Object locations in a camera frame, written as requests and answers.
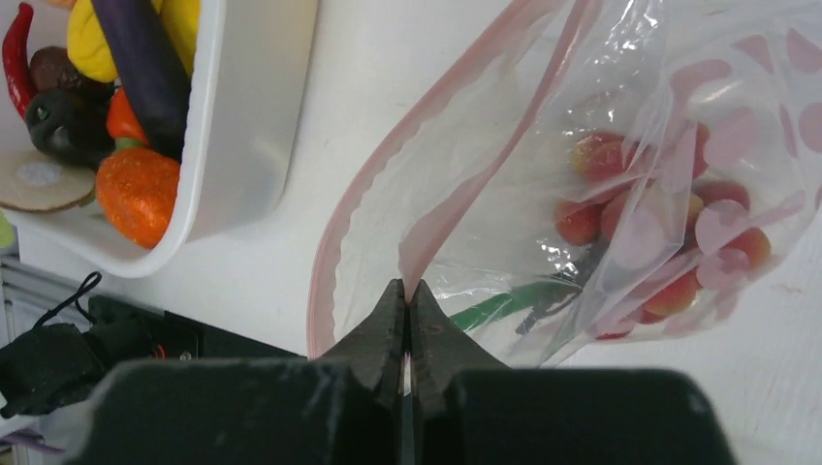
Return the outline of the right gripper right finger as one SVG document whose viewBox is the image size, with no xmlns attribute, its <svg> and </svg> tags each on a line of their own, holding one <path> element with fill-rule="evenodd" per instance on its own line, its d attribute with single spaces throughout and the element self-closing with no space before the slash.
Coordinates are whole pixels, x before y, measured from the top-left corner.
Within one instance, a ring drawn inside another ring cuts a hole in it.
<svg viewBox="0 0 822 465">
<path fill-rule="evenodd" d="M 711 402 L 667 369 L 510 368 L 420 284 L 408 299 L 419 464 L 733 464 Z"/>
</svg>

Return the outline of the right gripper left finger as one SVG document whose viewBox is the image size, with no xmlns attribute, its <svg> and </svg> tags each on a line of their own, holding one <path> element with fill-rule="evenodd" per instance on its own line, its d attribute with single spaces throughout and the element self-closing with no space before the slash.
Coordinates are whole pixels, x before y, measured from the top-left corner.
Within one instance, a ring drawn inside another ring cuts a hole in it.
<svg viewBox="0 0 822 465">
<path fill-rule="evenodd" d="M 130 361 L 91 397 L 68 464 L 398 464 L 403 285 L 330 350 Z"/>
</svg>

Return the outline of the red cherry bunch green stem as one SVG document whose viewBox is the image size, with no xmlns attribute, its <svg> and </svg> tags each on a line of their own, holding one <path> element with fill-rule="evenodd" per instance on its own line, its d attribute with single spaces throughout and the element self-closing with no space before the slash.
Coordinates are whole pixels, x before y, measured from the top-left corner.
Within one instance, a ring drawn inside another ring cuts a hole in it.
<svg viewBox="0 0 822 465">
<path fill-rule="evenodd" d="M 719 134 L 692 120 L 666 143 L 586 133 L 567 152 L 586 197 L 555 200 L 513 254 L 508 287 L 453 323 L 479 335 L 508 324 L 520 339 L 611 340 L 725 318 L 774 254 L 748 187 L 708 176 L 723 153 Z"/>
</svg>

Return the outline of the clear pink-dotted zip bag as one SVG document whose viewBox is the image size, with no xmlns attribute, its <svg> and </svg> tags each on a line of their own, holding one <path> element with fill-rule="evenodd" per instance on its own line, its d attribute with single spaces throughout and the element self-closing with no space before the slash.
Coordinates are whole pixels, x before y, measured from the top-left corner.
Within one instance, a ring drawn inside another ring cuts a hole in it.
<svg viewBox="0 0 822 465">
<path fill-rule="evenodd" d="M 513 254 L 555 200 L 586 197 L 567 152 L 586 133 L 648 144 L 688 121 L 724 153 L 708 176 L 748 187 L 774 261 L 821 209 L 821 5 L 817 1 L 515 1 L 393 127 L 342 196 L 319 243 L 307 309 L 317 357 L 371 312 L 387 282 L 430 288 L 452 321 L 505 290 Z M 464 331 L 501 361 L 540 365 L 597 340 Z"/>
</svg>

